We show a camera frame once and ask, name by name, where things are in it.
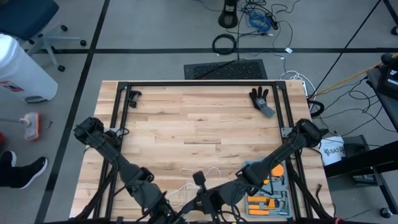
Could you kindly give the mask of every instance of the wooden table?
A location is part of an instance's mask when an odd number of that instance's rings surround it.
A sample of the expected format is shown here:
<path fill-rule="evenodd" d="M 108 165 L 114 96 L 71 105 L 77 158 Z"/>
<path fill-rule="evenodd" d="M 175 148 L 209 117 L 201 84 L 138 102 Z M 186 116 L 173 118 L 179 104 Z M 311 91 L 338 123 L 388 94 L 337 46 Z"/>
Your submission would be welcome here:
<path fill-rule="evenodd" d="M 294 122 L 310 118 L 303 87 L 300 81 L 286 81 Z M 97 118 L 109 126 L 118 82 L 104 81 L 99 91 L 95 109 Z M 130 134 L 124 137 L 122 154 L 132 163 L 145 166 L 154 175 L 162 191 L 168 193 L 186 183 L 193 183 L 192 172 L 180 169 L 202 170 L 210 167 L 221 171 L 221 184 L 235 179 L 235 172 L 244 161 L 266 157 L 282 144 L 277 116 L 264 117 L 253 108 L 248 93 L 256 86 L 137 86 L 133 90 L 142 92 L 138 107 L 130 108 L 126 128 Z M 279 94 L 283 117 L 287 123 L 282 95 Z M 275 109 L 272 91 L 267 97 L 268 105 Z M 322 160 L 316 152 L 303 150 L 303 168 L 309 191 L 315 196 L 318 184 L 323 207 L 333 214 Z M 103 158 L 93 149 L 86 152 L 81 166 L 71 217 L 79 214 L 96 192 L 100 179 Z M 211 171 L 207 177 L 208 188 L 218 185 L 218 173 Z M 123 186 L 118 179 L 116 189 Z M 187 187 L 185 202 L 196 194 L 197 189 Z M 305 216 L 303 198 L 297 188 L 301 214 Z M 104 214 L 104 202 L 101 217 Z M 168 197 L 172 205 L 183 200 L 183 192 Z M 243 200 L 238 204 L 245 214 Z M 127 191 L 115 196 L 111 218 L 118 216 L 125 220 L 141 217 L 141 208 Z M 185 216 L 187 220 L 210 220 L 199 212 Z M 248 218 L 251 221 L 285 220 Z"/>

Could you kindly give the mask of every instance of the black glove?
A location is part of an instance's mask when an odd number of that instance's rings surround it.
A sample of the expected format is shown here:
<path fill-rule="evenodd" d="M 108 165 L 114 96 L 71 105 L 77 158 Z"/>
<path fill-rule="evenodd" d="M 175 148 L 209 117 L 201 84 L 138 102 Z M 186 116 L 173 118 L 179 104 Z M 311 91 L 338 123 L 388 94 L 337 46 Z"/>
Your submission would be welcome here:
<path fill-rule="evenodd" d="M 275 111 L 267 106 L 267 95 L 269 90 L 265 89 L 262 92 L 262 87 L 259 86 L 259 90 L 257 91 L 255 88 L 251 90 L 249 96 L 251 101 L 253 102 L 253 106 L 255 109 L 261 111 L 262 114 L 266 115 L 267 117 L 272 117 L 275 114 Z"/>

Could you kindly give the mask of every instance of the chair base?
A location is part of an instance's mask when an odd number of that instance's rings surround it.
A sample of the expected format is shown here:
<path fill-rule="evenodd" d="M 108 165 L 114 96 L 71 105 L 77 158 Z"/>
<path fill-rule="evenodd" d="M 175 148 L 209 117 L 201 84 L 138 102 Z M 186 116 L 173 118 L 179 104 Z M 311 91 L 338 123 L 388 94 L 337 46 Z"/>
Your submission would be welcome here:
<path fill-rule="evenodd" d="M 58 64 L 57 59 L 55 58 L 54 55 L 54 47 L 53 43 L 58 42 L 58 41 L 80 41 L 81 46 L 86 45 L 85 40 L 80 40 L 79 37 L 60 37 L 60 36 L 54 36 L 52 35 L 52 32 L 54 31 L 55 28 L 60 27 L 61 30 L 67 31 L 68 28 L 64 25 L 59 26 L 58 24 L 53 26 L 49 31 L 46 33 L 41 33 L 34 38 L 29 40 L 29 43 L 33 44 L 32 48 L 28 50 L 27 54 L 29 56 L 32 56 L 33 54 L 37 53 L 40 49 L 45 49 L 47 53 L 50 55 L 51 61 L 54 65 L 58 66 L 58 70 L 60 72 L 63 72 L 65 70 L 65 67 L 62 65 Z"/>

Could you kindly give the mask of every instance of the black pants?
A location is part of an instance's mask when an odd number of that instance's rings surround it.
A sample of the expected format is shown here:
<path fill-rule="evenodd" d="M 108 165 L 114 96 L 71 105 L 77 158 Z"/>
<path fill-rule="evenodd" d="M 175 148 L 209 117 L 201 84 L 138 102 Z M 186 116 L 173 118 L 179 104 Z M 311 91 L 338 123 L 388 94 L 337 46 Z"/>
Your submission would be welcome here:
<path fill-rule="evenodd" d="M 28 173 L 27 167 L 0 166 L 0 187 L 20 188 Z"/>

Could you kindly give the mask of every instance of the office chair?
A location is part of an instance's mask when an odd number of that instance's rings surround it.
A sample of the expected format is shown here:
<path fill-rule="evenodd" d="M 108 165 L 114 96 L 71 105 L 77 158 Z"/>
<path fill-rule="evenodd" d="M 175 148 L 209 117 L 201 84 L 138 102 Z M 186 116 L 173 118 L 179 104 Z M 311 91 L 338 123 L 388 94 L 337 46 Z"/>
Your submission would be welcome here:
<path fill-rule="evenodd" d="M 59 6 L 54 0 L 8 0 L 0 5 L 0 32 L 32 44 L 32 48 L 27 52 L 28 55 L 33 55 L 43 47 L 49 53 L 54 65 L 58 65 L 58 70 L 63 72 L 65 67 L 58 64 L 52 44 L 56 41 L 76 41 L 80 38 L 51 36 L 59 25 L 42 33 L 58 10 Z M 64 25 L 60 28 L 65 32 L 68 30 Z M 81 40 L 80 45 L 85 46 L 86 41 Z"/>

